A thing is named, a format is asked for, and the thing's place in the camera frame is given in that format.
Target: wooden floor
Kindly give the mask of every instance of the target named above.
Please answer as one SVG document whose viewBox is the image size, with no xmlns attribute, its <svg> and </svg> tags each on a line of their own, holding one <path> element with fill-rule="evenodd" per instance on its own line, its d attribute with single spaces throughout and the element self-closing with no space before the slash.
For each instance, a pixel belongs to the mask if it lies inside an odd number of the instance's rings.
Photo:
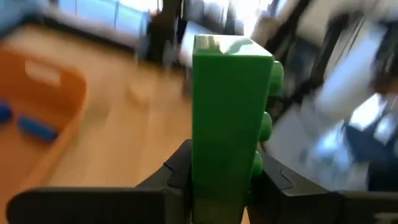
<svg viewBox="0 0 398 224">
<path fill-rule="evenodd" d="M 76 67 L 88 82 L 80 132 L 47 185 L 133 187 L 191 138 L 182 73 L 138 66 L 131 54 L 35 26 L 6 44 Z"/>
</svg>

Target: black cable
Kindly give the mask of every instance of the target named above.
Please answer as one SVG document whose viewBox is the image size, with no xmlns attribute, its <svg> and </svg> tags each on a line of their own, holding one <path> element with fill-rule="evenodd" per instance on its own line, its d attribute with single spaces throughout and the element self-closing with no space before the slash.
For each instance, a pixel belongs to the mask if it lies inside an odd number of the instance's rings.
<svg viewBox="0 0 398 224">
<path fill-rule="evenodd" d="M 361 23 L 362 23 L 362 24 L 361 24 L 361 27 L 362 27 L 362 25 L 363 25 L 363 22 L 362 22 L 362 21 L 364 21 L 364 20 L 360 20 L 360 21 L 355 25 L 355 27 L 354 27 L 354 29 L 353 29 L 354 32 L 352 32 L 351 35 L 348 37 L 348 41 L 347 41 L 347 43 L 344 45 L 343 50 L 340 52 L 339 56 L 337 57 L 337 60 L 336 60 L 335 65 L 340 61 L 341 57 L 343 56 L 344 51 L 346 50 L 346 48 L 347 48 L 347 46 L 348 46 L 348 44 L 349 44 L 349 41 L 350 41 L 351 38 L 354 36 L 354 39 L 352 40 L 351 45 L 350 45 L 349 50 L 348 50 L 348 52 L 350 52 L 351 48 L 353 47 L 353 44 L 354 44 L 355 40 L 356 40 L 357 37 L 358 37 L 359 31 L 360 31 L 360 29 L 361 29 L 361 28 L 358 28 L 358 27 L 359 27 L 359 25 L 360 25 Z"/>
<path fill-rule="evenodd" d="M 385 94 L 389 91 L 392 79 L 398 74 L 396 68 L 398 61 L 396 56 L 396 52 L 398 52 L 398 20 L 380 23 L 387 27 L 387 32 L 384 34 L 374 58 L 373 65 L 376 75 L 372 81 L 372 86 L 378 93 Z"/>
<path fill-rule="evenodd" d="M 287 20 L 279 27 L 276 34 L 267 41 L 264 48 L 271 54 L 275 54 L 283 44 L 285 38 L 296 33 L 301 16 L 312 2 L 313 0 L 300 0 L 294 7 L 292 13 L 290 13 Z"/>
<path fill-rule="evenodd" d="M 322 49 L 314 62 L 310 72 L 312 90 L 323 84 L 323 76 L 341 33 L 347 28 L 352 12 L 344 12 L 333 17 L 328 24 L 328 29 L 323 39 Z"/>
</svg>

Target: white wall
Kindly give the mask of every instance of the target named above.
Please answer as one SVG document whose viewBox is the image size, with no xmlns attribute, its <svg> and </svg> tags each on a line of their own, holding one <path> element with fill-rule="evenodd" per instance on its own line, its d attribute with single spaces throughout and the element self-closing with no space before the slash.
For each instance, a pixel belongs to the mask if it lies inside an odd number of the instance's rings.
<svg viewBox="0 0 398 224">
<path fill-rule="evenodd" d="M 279 19 L 284 20 L 297 1 L 299 0 L 287 0 Z M 398 0 L 313 0 L 300 21 L 298 33 L 320 44 L 325 35 L 329 17 L 338 9 L 349 6 L 363 7 L 372 11 L 375 16 L 381 17 L 398 11 Z"/>
</svg>

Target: orange basket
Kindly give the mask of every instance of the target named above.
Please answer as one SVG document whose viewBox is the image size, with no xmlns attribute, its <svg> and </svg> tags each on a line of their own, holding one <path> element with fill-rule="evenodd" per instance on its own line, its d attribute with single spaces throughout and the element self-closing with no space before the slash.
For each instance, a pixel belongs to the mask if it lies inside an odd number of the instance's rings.
<svg viewBox="0 0 398 224">
<path fill-rule="evenodd" d="M 0 47 L 0 102 L 12 119 L 0 124 L 0 223 L 7 201 L 43 184 L 78 130 L 86 81 L 77 72 L 41 58 Z M 33 117 L 58 132 L 51 143 L 27 136 L 17 125 Z"/>
</svg>

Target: green toy block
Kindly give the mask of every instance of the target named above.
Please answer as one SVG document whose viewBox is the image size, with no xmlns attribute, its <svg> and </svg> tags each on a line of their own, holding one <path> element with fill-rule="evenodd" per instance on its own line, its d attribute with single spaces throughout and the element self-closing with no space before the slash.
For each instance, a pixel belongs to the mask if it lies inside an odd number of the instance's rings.
<svg viewBox="0 0 398 224">
<path fill-rule="evenodd" d="M 271 120 L 263 119 L 267 96 L 282 79 L 282 66 L 247 37 L 195 37 L 193 223 L 240 223 L 250 178 L 262 172 L 260 130 L 271 133 Z"/>
</svg>

